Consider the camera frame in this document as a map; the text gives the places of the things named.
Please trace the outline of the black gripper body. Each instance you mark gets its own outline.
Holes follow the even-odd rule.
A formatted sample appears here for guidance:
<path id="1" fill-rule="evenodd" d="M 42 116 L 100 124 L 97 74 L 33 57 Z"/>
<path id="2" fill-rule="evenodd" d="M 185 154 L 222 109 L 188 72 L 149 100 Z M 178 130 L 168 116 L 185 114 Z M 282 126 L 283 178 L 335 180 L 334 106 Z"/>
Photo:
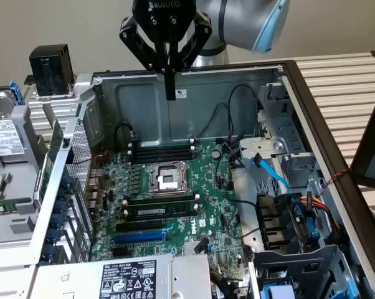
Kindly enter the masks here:
<path id="1" fill-rule="evenodd" d="M 180 42 L 196 13 L 196 1 L 135 0 L 132 14 L 153 43 Z"/>

